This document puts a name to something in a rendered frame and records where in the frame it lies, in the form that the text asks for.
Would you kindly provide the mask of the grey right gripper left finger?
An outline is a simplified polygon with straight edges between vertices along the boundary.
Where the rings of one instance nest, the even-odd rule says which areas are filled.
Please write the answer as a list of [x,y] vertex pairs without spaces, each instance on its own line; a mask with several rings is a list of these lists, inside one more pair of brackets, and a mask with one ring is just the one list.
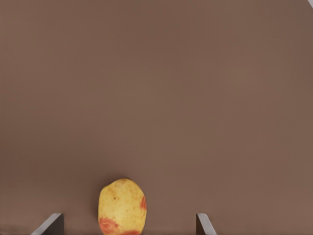
[[52,214],[31,235],[64,235],[64,215]]

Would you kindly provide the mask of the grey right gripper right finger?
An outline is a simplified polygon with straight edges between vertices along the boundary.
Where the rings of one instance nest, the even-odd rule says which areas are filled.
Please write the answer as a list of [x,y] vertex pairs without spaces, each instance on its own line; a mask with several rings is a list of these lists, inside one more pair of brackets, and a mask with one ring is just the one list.
[[217,235],[209,217],[205,213],[196,214],[196,235]]

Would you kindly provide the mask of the yellow potato with red patches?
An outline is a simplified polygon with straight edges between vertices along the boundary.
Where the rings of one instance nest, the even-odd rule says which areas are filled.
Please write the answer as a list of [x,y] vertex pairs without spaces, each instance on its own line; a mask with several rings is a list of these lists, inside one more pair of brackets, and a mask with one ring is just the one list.
[[104,235],[140,235],[146,215],[146,197],[134,181],[123,178],[102,188],[98,223]]

